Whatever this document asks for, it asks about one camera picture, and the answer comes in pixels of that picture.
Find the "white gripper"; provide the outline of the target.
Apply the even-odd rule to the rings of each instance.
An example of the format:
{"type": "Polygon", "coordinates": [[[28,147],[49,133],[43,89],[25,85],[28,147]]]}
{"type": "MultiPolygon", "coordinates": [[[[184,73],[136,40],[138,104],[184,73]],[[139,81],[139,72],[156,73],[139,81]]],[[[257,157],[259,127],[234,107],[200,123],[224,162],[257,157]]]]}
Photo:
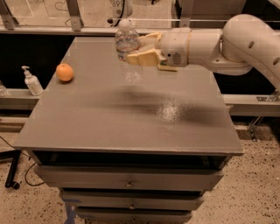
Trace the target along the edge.
{"type": "Polygon", "coordinates": [[[125,56],[125,61],[131,65],[156,67],[161,61],[169,67],[186,67],[188,65],[188,40],[191,29],[174,28],[164,33],[153,32],[139,37],[141,47],[152,46],[143,52],[132,52],[125,56]]]}

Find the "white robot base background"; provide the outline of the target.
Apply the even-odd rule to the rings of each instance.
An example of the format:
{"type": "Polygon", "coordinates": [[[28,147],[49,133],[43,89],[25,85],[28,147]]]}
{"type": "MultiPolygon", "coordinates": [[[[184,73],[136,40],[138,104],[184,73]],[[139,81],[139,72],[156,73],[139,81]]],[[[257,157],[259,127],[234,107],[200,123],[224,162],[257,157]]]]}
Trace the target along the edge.
{"type": "Polygon", "coordinates": [[[132,0],[110,0],[112,16],[107,20],[111,26],[117,26],[123,18],[128,18],[133,13],[132,0]]]}

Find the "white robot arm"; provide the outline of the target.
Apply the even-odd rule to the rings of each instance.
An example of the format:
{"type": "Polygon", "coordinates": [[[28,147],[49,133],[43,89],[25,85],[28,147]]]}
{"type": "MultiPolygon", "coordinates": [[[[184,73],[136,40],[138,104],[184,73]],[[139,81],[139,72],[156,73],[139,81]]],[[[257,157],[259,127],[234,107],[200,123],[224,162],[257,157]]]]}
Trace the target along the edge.
{"type": "Polygon", "coordinates": [[[225,75],[254,68],[280,88],[280,36],[260,18],[240,14],[221,29],[173,28],[139,38],[141,46],[125,60],[131,65],[199,65],[225,75]]]}

